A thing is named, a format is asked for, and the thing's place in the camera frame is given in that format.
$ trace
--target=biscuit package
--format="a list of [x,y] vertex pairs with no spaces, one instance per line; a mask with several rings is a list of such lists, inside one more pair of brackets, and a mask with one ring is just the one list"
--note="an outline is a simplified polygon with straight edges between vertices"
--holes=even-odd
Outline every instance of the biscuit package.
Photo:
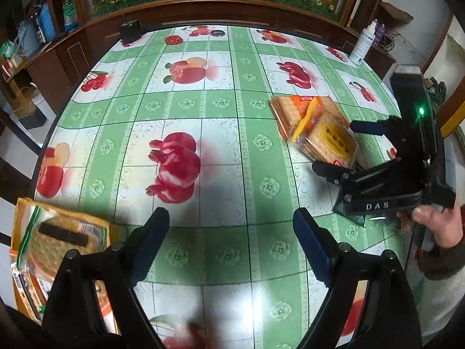
[[296,141],[311,159],[352,168],[359,145],[350,133],[327,111],[311,130],[304,130]]
[[359,145],[331,97],[279,96],[270,104],[285,140],[296,143],[313,161],[353,167]]
[[[97,253],[110,242],[110,225],[102,219],[19,198],[10,261],[13,281],[30,318],[41,323],[48,293],[68,250]],[[104,283],[95,281],[95,289],[105,323],[112,325]]]
[[278,120],[278,128],[281,136],[285,140],[290,140],[299,123],[305,118],[311,106],[311,113],[305,123],[305,130],[310,131],[325,111],[333,115],[333,117],[345,128],[349,128],[344,115],[341,114],[336,104],[331,97],[319,96],[279,96],[271,99],[271,109]]

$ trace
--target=spray bottle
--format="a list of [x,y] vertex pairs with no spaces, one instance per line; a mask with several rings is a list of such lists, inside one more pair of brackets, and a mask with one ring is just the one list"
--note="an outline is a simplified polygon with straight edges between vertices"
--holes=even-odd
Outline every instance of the spray bottle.
[[373,21],[366,29],[363,29],[360,34],[359,40],[349,56],[349,60],[355,65],[360,65],[368,53],[368,50],[375,40],[375,30],[376,21]]

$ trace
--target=barcode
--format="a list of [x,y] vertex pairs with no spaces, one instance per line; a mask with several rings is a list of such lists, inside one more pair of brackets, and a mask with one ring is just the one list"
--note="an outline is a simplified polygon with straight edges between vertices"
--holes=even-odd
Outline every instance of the barcode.
[[92,235],[96,237],[99,241],[102,239],[101,230],[99,230],[96,226],[93,226],[92,224],[81,223],[79,227],[79,232]]
[[52,289],[52,284],[49,282],[45,282],[43,279],[37,277],[37,281],[39,282],[39,286],[42,290],[42,293],[47,296],[50,290]]
[[15,280],[16,287],[18,288],[18,290],[22,290],[23,285],[21,284],[21,281],[19,280],[18,274],[13,274],[13,279]]

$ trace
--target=fruit pattern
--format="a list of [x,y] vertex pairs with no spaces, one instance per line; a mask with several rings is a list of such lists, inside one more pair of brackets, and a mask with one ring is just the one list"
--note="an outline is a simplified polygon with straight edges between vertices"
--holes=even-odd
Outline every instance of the fruit pattern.
[[366,99],[368,102],[376,102],[374,95],[371,94],[366,87],[364,87],[357,81],[350,81],[349,85],[357,89],[360,93],[362,93],[363,98]]
[[330,54],[334,55],[335,57],[337,57],[339,60],[343,61],[344,63],[347,63],[344,57],[339,53],[338,50],[332,47],[327,47],[326,51],[328,51]]
[[53,198],[63,182],[63,168],[68,163],[70,148],[68,143],[47,147],[37,178],[37,191],[45,198]]
[[310,76],[300,65],[293,62],[276,63],[276,65],[282,71],[288,73],[289,80],[286,81],[287,83],[293,84],[302,89],[310,89],[312,87]]
[[85,78],[86,82],[81,85],[83,92],[89,92],[91,89],[97,90],[108,82],[108,73],[102,71],[90,72]]
[[[317,281],[311,270],[306,268],[305,258],[303,268],[299,267],[301,254],[297,254],[297,244],[292,241],[295,238],[290,218],[279,219],[279,223],[271,221],[282,212],[282,207],[292,207],[288,183],[296,188],[297,206],[307,206],[308,203],[311,208],[312,205],[326,203],[319,195],[326,192],[319,189],[312,194],[316,180],[308,174],[307,159],[293,151],[291,146],[288,148],[286,143],[280,143],[276,125],[271,119],[273,115],[268,110],[271,95],[268,88],[273,87],[268,74],[278,75],[279,86],[288,90],[291,87],[295,90],[293,94],[308,95],[309,89],[313,92],[314,88],[318,92],[319,85],[328,85],[324,90],[325,95],[336,97],[341,103],[341,110],[347,116],[351,115],[352,119],[363,119],[363,114],[368,110],[359,108],[362,107],[360,100],[365,103],[364,108],[373,106],[370,110],[372,113],[379,112],[377,106],[384,104],[385,100],[380,97],[379,88],[373,87],[373,91],[368,89],[370,83],[372,86],[376,83],[373,79],[369,81],[370,74],[363,80],[360,79],[360,72],[340,72],[339,68],[351,70],[352,66],[338,50],[271,30],[220,28],[224,30],[207,25],[167,29],[155,33],[152,39],[152,34],[148,33],[138,43],[127,46],[118,43],[105,56],[100,68],[96,67],[102,71],[89,73],[77,91],[90,99],[91,90],[105,89],[101,99],[96,98],[90,103],[73,101],[70,104],[69,121],[73,121],[73,124],[85,121],[79,126],[84,129],[73,129],[76,126],[65,128],[69,139],[62,138],[62,132],[56,133],[53,144],[46,149],[39,171],[37,198],[60,205],[64,201],[61,195],[68,187],[67,173],[76,169],[74,167],[78,163],[81,178],[71,180],[73,193],[78,200],[76,209],[85,211],[87,206],[100,208],[103,206],[101,199],[105,196],[103,207],[109,205],[112,213],[116,212],[108,219],[114,218],[116,223],[129,228],[131,226],[126,226],[126,223],[143,224],[146,216],[150,216],[157,206],[168,209],[174,226],[178,227],[170,228],[169,235],[174,238],[166,240],[157,255],[154,270],[151,270],[147,282],[143,282],[152,290],[148,305],[154,306],[157,304],[154,300],[161,298],[155,291],[156,287],[185,289],[179,289],[165,298],[166,301],[161,302],[162,312],[159,305],[156,313],[155,310],[146,309],[147,302],[139,299],[154,328],[163,332],[160,338],[167,349],[230,347],[223,346],[223,341],[231,340],[231,336],[225,339],[224,335],[234,332],[236,339],[236,332],[245,329],[248,329],[247,333],[240,336],[238,341],[241,347],[289,349],[297,346],[301,339],[300,327],[298,330],[294,327],[300,325],[302,320],[303,333],[308,323],[312,322],[324,299],[325,288],[318,285],[312,291],[312,284]],[[184,52],[172,54],[176,52],[173,46],[183,43],[185,45],[180,48],[184,50],[179,51]],[[145,46],[141,51],[145,58],[137,55],[135,47],[138,46]],[[188,49],[196,52],[189,55]],[[212,49],[221,51],[222,55],[215,54]],[[122,75],[121,67],[116,77],[113,77],[115,71],[103,71],[110,69],[110,65],[105,63],[125,61],[128,59],[125,55],[129,53],[134,54],[135,60],[128,63],[129,69],[125,75]],[[266,64],[269,68],[265,67],[264,59],[260,64],[262,55],[271,55],[272,60]],[[336,59],[340,61],[340,67],[330,68],[328,62]],[[313,61],[326,66],[320,67]],[[219,70],[233,73],[229,90],[222,79],[225,73],[221,74]],[[149,83],[148,80],[156,74],[160,74],[160,77],[156,79],[155,86],[160,89],[166,87],[165,92],[159,93],[155,89],[154,92],[144,93],[143,88]],[[115,87],[115,92],[108,92],[112,79],[120,80],[119,87]],[[216,82],[218,90],[207,89],[211,81]],[[355,94],[359,94],[360,98],[356,99]],[[140,105],[136,103],[133,108],[135,101],[140,100]],[[141,118],[138,118],[139,113],[143,113]],[[95,129],[94,136],[87,137],[86,129]],[[370,156],[371,151],[376,150],[388,152],[390,157],[395,155],[394,148],[387,144],[380,147],[381,144],[378,147],[376,141],[368,142],[363,155]],[[254,178],[257,173],[261,174],[260,179]],[[127,204],[119,199],[123,195],[128,198]],[[117,198],[117,201],[112,202],[112,198]],[[261,198],[261,206],[257,204],[255,210],[250,210],[250,200],[253,198]],[[88,203],[84,209],[80,205],[83,199]],[[329,190],[327,199],[331,204]],[[283,200],[289,200],[289,203],[283,203]],[[263,216],[264,210],[267,216],[260,220],[259,215]],[[244,214],[240,223],[242,226],[238,225],[241,211]],[[317,222],[329,230],[336,227],[341,241],[350,242],[357,250],[367,247],[364,246],[362,232],[365,232],[361,227],[344,226],[339,221],[335,223],[331,221],[334,214],[320,215],[316,218]],[[138,223],[136,216],[142,217]],[[228,224],[222,220],[225,216],[233,222],[230,223],[231,227],[224,227]],[[329,218],[329,224],[325,223],[326,218]],[[191,226],[184,225],[189,221],[193,222]],[[283,234],[278,229],[279,225],[286,227],[288,233]],[[218,239],[213,235],[212,240],[208,236],[210,232],[216,232]],[[235,237],[234,232],[242,232],[244,236],[231,239]],[[370,232],[370,228],[366,228],[367,235]],[[382,230],[379,240],[384,247]],[[245,278],[228,278],[234,277],[241,263],[245,264]],[[206,278],[200,275],[196,278],[197,274],[202,273]],[[263,291],[255,289],[257,285]],[[215,300],[210,306],[203,299],[211,295],[212,289],[208,288],[222,295],[219,302]],[[237,290],[241,288],[246,292],[238,293]],[[189,294],[187,299],[180,302],[185,291],[198,292],[199,296]],[[255,298],[260,299],[260,295],[261,300],[257,304]],[[199,301],[198,311],[188,316],[189,309],[196,310],[189,303],[196,301]],[[233,312],[226,311],[222,303],[230,304]],[[168,305],[176,309],[165,311],[163,306]],[[345,337],[349,337],[356,327],[362,305],[363,292],[357,289],[344,327]],[[192,319],[197,313],[200,316],[204,314],[203,324]],[[208,315],[213,323],[208,323]],[[260,325],[254,325],[256,316],[260,318],[263,329]],[[215,333],[219,335],[218,342],[211,342]]]
[[278,32],[269,30],[257,30],[262,36],[264,41],[270,41],[273,43],[287,43],[287,39]]
[[155,184],[146,189],[166,203],[181,203],[194,194],[194,182],[201,172],[194,138],[187,133],[169,134],[163,141],[152,140],[148,158],[159,163]]

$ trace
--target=yellow object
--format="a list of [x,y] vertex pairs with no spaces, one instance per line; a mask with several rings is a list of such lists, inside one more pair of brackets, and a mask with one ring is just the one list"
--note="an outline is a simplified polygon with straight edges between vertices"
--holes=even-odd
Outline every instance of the yellow object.
[[328,112],[301,141],[301,149],[327,163],[352,168],[358,150],[357,141]]
[[318,99],[314,98],[308,104],[307,113],[305,114],[305,117],[298,123],[297,128],[294,130],[294,133],[292,134],[292,137],[291,137],[292,143],[295,143],[297,138],[303,132],[303,130],[305,129],[305,126],[307,125],[308,121],[312,117],[313,112],[315,111],[317,107],[318,107]]

